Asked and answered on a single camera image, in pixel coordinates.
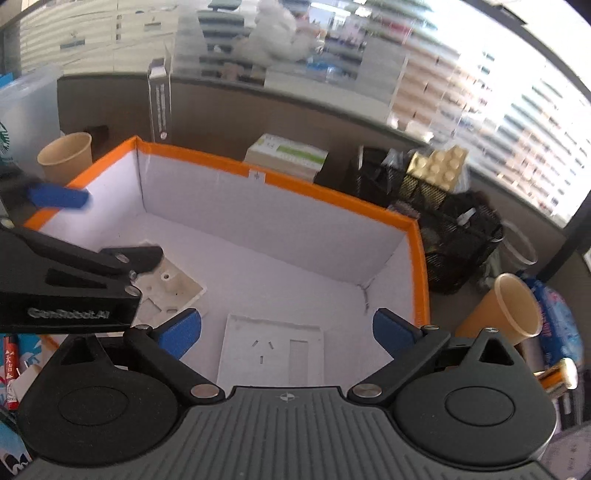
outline red pen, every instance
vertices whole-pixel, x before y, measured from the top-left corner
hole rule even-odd
[[[4,337],[4,378],[6,382],[6,407],[8,410],[18,408],[18,400],[10,385],[11,381],[18,378],[18,336],[6,335]]]

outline blue snack bag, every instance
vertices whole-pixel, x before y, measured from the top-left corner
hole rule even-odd
[[[546,365],[551,367],[568,357],[577,367],[582,367],[583,341],[564,298],[536,278],[522,275],[521,279],[534,294],[542,311],[543,326],[539,339]]]

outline brown paper cup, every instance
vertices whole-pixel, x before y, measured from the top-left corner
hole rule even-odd
[[[47,181],[67,185],[92,165],[90,142],[86,132],[66,135],[54,140],[37,156]]]
[[[457,328],[457,337],[475,338],[485,327],[495,327],[513,345],[542,331],[542,314],[528,286],[510,273],[499,275],[470,316]]]

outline translucent plastic container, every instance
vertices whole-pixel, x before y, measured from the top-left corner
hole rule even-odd
[[[0,161],[15,163],[43,177],[37,154],[60,136],[57,79],[62,71],[46,66],[0,89]]]

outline black mesh organizer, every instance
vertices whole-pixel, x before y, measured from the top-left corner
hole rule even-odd
[[[362,200],[418,219],[429,290],[457,292],[503,238],[499,216],[472,192],[452,194],[405,171],[383,166],[387,151],[362,147],[343,190]],[[458,217],[476,213],[465,225]]]

